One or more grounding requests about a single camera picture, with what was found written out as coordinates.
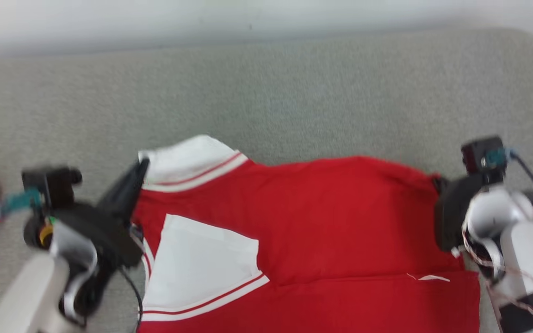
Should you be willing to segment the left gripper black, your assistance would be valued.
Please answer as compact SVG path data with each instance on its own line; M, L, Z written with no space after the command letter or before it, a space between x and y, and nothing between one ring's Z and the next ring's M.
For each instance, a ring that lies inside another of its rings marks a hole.
M56 208L56 254L91 269L97 251L112 266L134 268L143 255L142 246L130 233L130 221L149 167L146 158L133 164L112 184L95 207L69 203Z

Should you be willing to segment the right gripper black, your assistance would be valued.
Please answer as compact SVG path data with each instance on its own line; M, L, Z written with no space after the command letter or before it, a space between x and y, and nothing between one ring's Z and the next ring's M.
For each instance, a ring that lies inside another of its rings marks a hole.
M463 245L461 226L471 199L481 190L481 175L468 175L448 180L434 175L432 183L438 193L435 202L435 242L438 248L449 253Z

